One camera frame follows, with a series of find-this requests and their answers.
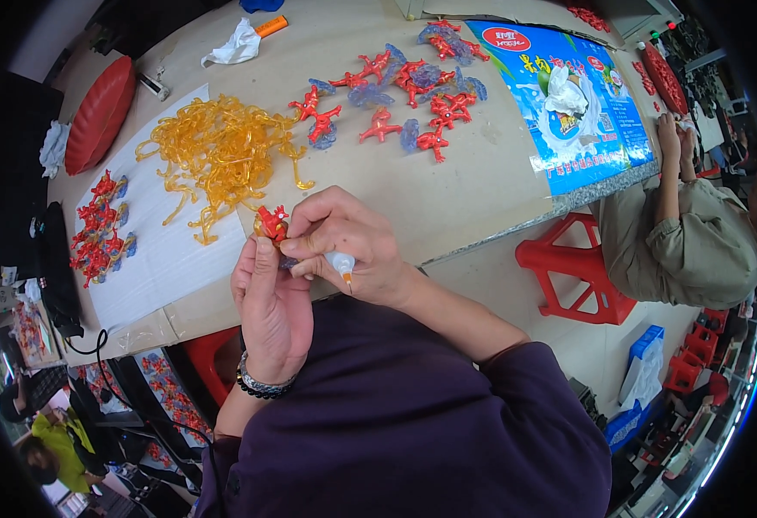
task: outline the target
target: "hand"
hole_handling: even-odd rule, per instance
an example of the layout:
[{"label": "hand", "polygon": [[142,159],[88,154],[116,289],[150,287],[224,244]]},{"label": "hand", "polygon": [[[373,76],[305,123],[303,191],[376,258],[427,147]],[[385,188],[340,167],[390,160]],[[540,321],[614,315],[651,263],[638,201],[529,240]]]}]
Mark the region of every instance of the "hand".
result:
[{"label": "hand", "polygon": [[695,158],[697,135],[695,131],[678,128],[678,139],[681,141],[681,161],[692,163]]},{"label": "hand", "polygon": [[681,141],[671,114],[663,114],[658,118],[658,140],[663,152],[664,165],[669,161],[678,163],[681,158]]},{"label": "hand", "polygon": [[312,343],[310,282],[278,269],[278,261],[278,250],[268,238],[250,235],[231,278],[249,353],[246,369],[270,385],[297,374]]},{"label": "hand", "polygon": [[350,290],[324,258],[339,250],[356,259],[353,296],[365,302],[399,308],[413,289],[415,269],[402,261],[390,222],[338,186],[316,192],[292,210],[281,252],[301,259],[293,277],[320,275],[343,293]]}]

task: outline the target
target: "floor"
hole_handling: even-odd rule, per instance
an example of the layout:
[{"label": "floor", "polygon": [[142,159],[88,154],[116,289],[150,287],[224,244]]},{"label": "floor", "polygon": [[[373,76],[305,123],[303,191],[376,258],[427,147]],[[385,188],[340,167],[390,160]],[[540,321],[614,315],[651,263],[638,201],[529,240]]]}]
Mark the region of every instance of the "floor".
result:
[{"label": "floor", "polygon": [[[545,304],[543,292],[533,272],[519,267],[514,249],[523,240],[538,239],[556,221],[499,238],[465,254],[425,266],[424,270],[456,293],[487,305],[498,316],[525,330],[532,339],[549,344],[566,376],[591,387],[601,413],[611,419],[619,411],[617,395],[625,378],[631,345],[650,325],[666,330],[664,367],[660,372],[663,380],[669,358],[683,343],[700,310],[690,306],[637,303],[621,326],[542,316],[538,306]],[[586,233],[578,231],[577,226],[563,235],[558,244],[587,247]],[[586,286],[566,276],[552,276],[552,282],[564,306],[572,303]]]}]

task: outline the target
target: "orange lighter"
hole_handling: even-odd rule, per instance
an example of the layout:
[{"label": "orange lighter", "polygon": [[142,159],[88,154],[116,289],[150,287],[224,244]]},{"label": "orange lighter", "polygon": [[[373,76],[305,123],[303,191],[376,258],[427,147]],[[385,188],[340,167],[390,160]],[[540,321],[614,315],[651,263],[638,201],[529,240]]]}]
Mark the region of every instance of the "orange lighter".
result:
[{"label": "orange lighter", "polygon": [[284,28],[287,25],[289,25],[287,23],[287,19],[283,16],[279,16],[274,20],[270,20],[269,22],[264,23],[262,26],[255,27],[255,32],[262,38],[269,36],[273,32],[280,31],[280,29]]}]

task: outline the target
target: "yellow translucent plastic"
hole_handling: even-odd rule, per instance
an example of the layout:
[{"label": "yellow translucent plastic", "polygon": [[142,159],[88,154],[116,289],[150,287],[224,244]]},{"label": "yellow translucent plastic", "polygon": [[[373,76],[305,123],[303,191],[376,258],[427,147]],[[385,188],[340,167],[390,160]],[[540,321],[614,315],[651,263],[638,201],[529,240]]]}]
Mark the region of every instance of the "yellow translucent plastic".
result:
[{"label": "yellow translucent plastic", "polygon": [[[181,193],[177,209],[163,224],[171,222],[186,202],[197,202],[198,191],[203,191],[208,206],[189,226],[199,229],[195,234],[199,243],[215,242],[218,237],[210,235],[209,230],[238,203],[258,210],[252,200],[265,196],[261,189],[272,176],[269,149],[276,146],[281,155],[292,160],[295,185],[311,189],[315,182],[301,181],[298,176],[298,159],[304,156],[306,147],[296,149],[288,131],[297,120],[269,115],[257,106],[245,106],[238,98],[221,94],[212,101],[195,98],[177,111],[177,117],[157,121],[151,139],[140,143],[135,154],[140,161],[160,153],[168,166],[165,172],[158,169],[157,175],[164,179],[167,192]],[[143,152],[153,143],[156,149]]]}]

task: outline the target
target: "glue bottle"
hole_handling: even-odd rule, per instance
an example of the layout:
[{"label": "glue bottle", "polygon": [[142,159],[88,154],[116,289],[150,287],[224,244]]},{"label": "glue bottle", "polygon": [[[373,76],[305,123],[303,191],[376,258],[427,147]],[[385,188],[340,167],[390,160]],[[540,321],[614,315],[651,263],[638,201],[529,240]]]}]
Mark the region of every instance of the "glue bottle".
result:
[{"label": "glue bottle", "polygon": [[341,278],[350,287],[350,293],[353,292],[353,266],[355,266],[355,257],[343,252],[327,252],[324,254],[327,262],[330,263],[333,270],[341,275]]}]

